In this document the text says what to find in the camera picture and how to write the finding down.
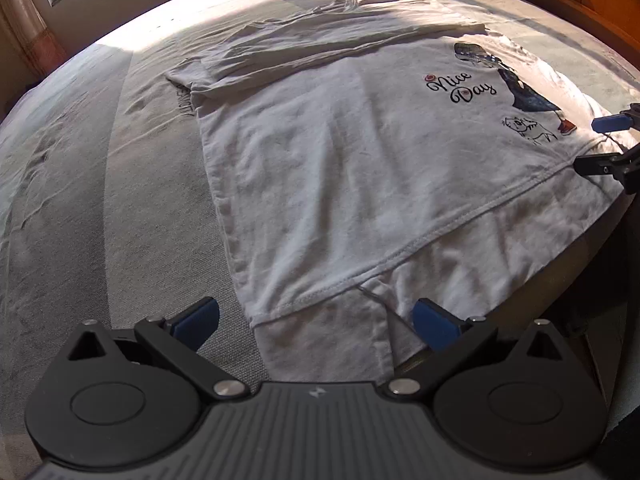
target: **curtain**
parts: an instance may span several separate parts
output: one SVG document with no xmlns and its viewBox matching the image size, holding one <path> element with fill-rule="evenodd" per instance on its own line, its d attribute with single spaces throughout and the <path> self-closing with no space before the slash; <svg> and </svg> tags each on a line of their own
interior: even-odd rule
<svg viewBox="0 0 640 480">
<path fill-rule="evenodd" d="M 46 77 L 68 59 L 32 0 L 0 0 L 0 27 L 38 78 Z"/>
</svg>

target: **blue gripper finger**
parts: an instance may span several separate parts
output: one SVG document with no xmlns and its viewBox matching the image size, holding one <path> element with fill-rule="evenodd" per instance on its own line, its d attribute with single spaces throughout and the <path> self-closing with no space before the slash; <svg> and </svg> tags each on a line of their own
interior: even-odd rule
<svg viewBox="0 0 640 480">
<path fill-rule="evenodd" d="M 462 335 L 464 321 L 427 298 L 420 298 L 412 312 L 414 330 L 431 349 L 446 348 Z"/>
<path fill-rule="evenodd" d="M 618 132 L 620 130 L 628 130 L 634 126 L 634 120 L 625 114 L 610 115 L 606 117 L 598 117 L 591 121 L 591 127 L 598 134 L 606 134 L 607 132 Z"/>
<path fill-rule="evenodd" d="M 218 302 L 203 298 L 170 320 L 171 335 L 195 352 L 217 330 L 219 322 Z"/>
</svg>

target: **cartoon girl print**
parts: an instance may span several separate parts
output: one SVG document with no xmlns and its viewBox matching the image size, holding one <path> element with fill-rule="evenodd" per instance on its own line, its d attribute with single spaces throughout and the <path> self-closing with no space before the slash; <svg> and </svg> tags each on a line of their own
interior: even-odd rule
<svg viewBox="0 0 640 480">
<path fill-rule="evenodd" d="M 456 57 L 462 61 L 469 61 L 474 65 L 482 65 L 487 68 L 497 68 L 498 74 L 513 95 L 514 108 L 523 112 L 555 112 L 560 120 L 558 131 L 561 134 L 567 136 L 575 130 L 575 124 L 567 120 L 558 106 L 521 81 L 515 70 L 505 65 L 499 57 L 489 54 L 475 43 L 456 43 L 454 51 Z"/>
</svg>

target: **circular pad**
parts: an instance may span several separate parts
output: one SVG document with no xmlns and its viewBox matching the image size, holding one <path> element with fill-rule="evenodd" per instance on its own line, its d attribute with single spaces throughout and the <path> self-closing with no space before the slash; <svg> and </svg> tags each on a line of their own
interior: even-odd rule
<svg viewBox="0 0 640 480">
<path fill-rule="evenodd" d="M 89 424 L 108 426 L 135 417 L 145 406 L 145 394 L 125 383 L 93 384 L 76 393 L 71 410 Z"/>
<path fill-rule="evenodd" d="M 489 396 L 492 412 L 515 424 L 542 424 L 558 416 L 562 399 L 548 386 L 509 383 L 498 386 Z"/>
</svg>

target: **bed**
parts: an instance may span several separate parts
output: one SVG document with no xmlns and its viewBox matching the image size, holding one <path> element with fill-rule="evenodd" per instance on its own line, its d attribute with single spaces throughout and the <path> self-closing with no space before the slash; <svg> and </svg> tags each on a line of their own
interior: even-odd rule
<svg viewBox="0 0 640 480">
<path fill-rule="evenodd" d="M 22 412 L 83 319 L 132 326 L 215 297 L 204 357 L 268 378 L 225 262 L 189 91 L 165 71 L 243 25 L 334 0 L 173 0 L 97 41 L 28 92 L 0 126 L 0 478 L 38 464 Z M 521 0 L 435 0 L 546 60 L 612 112 L 640 73 L 584 31 Z M 519 328 L 581 272 L 620 222 L 621 197 L 492 316 Z"/>
</svg>

